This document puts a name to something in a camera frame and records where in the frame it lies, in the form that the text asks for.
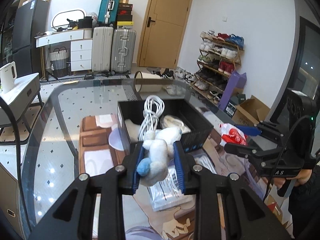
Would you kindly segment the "person's right hand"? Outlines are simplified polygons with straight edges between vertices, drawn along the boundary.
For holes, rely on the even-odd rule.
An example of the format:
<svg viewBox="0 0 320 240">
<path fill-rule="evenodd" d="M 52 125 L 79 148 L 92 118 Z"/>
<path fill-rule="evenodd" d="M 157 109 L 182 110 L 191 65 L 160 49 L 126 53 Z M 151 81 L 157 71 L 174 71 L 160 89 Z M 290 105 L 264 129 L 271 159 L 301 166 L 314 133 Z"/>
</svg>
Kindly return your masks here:
<svg viewBox="0 0 320 240">
<path fill-rule="evenodd" d="M 296 177 L 293 178 L 273 178 L 273 184 L 280 189 L 286 181 L 295 180 L 295 186 L 303 185 L 307 183 L 312 175 L 312 170 L 302 169 Z"/>
</svg>

